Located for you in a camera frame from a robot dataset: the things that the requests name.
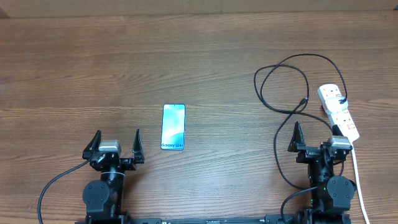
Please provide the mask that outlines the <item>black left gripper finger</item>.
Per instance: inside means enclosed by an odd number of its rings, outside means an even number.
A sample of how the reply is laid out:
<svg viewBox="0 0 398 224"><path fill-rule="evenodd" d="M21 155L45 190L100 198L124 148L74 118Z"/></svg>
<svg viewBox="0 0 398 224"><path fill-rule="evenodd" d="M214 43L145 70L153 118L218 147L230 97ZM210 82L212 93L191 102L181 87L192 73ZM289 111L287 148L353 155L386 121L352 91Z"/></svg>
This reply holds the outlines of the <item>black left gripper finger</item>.
<svg viewBox="0 0 398 224"><path fill-rule="evenodd" d="M135 158L143 158L144 157L143 148L142 148L142 144L141 144L140 129L136 130L136 135L135 135L135 138L134 138L134 144L133 144L133 147L132 147L132 153L134 154Z"/></svg>
<svg viewBox="0 0 398 224"><path fill-rule="evenodd" d="M98 149L98 146L101 142L101 131L97 130L96 134L94 135L93 139L90 141L90 143L85 147L83 152L91 152L91 151L96 151Z"/></svg>

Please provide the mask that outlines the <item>Samsung Galaxy smartphone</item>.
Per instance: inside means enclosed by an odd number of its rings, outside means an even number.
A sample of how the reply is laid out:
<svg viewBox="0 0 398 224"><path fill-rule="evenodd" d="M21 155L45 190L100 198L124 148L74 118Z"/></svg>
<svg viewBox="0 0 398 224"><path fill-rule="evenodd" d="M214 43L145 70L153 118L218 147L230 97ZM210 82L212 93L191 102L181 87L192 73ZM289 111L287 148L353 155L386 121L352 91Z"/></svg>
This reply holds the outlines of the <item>Samsung Galaxy smartphone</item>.
<svg viewBox="0 0 398 224"><path fill-rule="evenodd" d="M162 135L160 148L168 151L182 151L185 147L184 104L165 104L162 115Z"/></svg>

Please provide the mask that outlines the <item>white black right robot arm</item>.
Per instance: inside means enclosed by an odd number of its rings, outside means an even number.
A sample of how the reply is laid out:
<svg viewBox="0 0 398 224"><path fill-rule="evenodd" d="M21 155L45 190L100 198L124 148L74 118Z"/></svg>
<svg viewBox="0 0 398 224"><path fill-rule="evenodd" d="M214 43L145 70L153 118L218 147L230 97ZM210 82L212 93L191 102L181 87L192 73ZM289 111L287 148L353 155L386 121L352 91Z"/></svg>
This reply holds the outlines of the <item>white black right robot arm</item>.
<svg viewBox="0 0 398 224"><path fill-rule="evenodd" d="M344 162L353 147L343 136L337 125L333 126L333 135L318 147L307 146L299 122L295 123L294 132L288 151L296 152L296 162L308 165L310 187L292 194L284 200L281 210L292 198L304 193L311 193L311 207L299 210L290 218L281 218L284 223L350 223L346 211L351 208L351 200L357 190L355 182L334 173L333 164Z"/></svg>

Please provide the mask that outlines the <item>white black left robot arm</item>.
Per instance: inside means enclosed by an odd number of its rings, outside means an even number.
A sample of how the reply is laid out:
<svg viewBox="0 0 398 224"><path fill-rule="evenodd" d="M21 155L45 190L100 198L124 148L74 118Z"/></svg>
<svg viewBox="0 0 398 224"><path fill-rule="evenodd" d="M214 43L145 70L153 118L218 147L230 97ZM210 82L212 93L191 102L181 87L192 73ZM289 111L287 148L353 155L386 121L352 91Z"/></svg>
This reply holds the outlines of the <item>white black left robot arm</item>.
<svg viewBox="0 0 398 224"><path fill-rule="evenodd" d="M140 131L136 131L132 157L121 157L119 141L102 140L98 130L83 150L82 158L100 173L100 178L88 183L82 193L85 223L132 223L130 214L123 211L124 180L125 172L136 170L145 161Z"/></svg>

